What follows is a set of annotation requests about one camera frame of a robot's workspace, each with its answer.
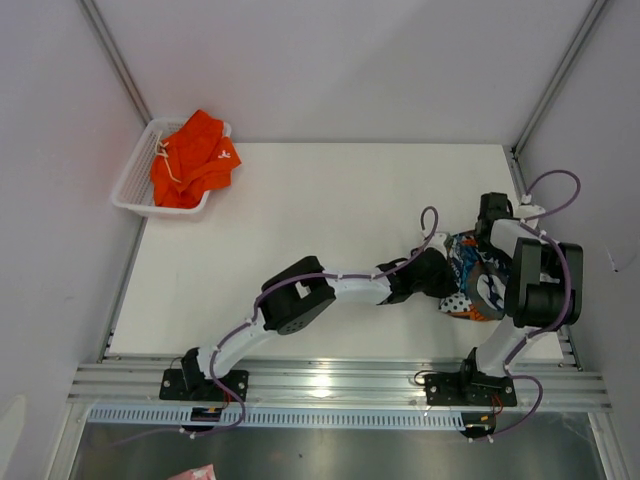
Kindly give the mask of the patterned blue orange shorts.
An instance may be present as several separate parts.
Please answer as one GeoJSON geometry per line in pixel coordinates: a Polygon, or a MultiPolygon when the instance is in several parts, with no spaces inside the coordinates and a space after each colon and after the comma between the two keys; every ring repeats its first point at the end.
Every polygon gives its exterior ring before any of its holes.
{"type": "Polygon", "coordinates": [[[438,310],[476,322],[502,320],[511,259],[493,247],[482,247],[472,232],[454,235],[447,250],[457,290],[439,300],[438,310]]]}

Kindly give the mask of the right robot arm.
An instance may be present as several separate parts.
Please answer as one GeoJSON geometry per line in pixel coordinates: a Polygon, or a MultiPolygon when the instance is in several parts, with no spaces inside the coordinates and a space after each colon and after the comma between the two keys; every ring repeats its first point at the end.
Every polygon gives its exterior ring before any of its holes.
{"type": "Polygon", "coordinates": [[[460,368],[458,395],[479,403],[504,389],[512,364],[535,342],[573,324],[582,308],[583,249],[554,240],[538,228],[550,213],[525,195],[514,207],[508,196],[481,196],[475,225],[479,246],[502,255],[509,266],[504,317],[460,368]]]}

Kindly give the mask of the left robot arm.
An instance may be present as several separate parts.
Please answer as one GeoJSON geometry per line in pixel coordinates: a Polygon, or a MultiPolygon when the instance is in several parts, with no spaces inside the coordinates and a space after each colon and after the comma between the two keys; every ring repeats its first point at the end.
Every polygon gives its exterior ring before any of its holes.
{"type": "Polygon", "coordinates": [[[446,254],[432,247],[367,272],[329,270],[317,257],[304,257],[263,284],[249,318],[215,343],[185,353],[182,388],[190,399],[209,398],[251,350],[303,330],[335,303],[395,305],[414,294],[441,299],[456,291],[446,254]]]}

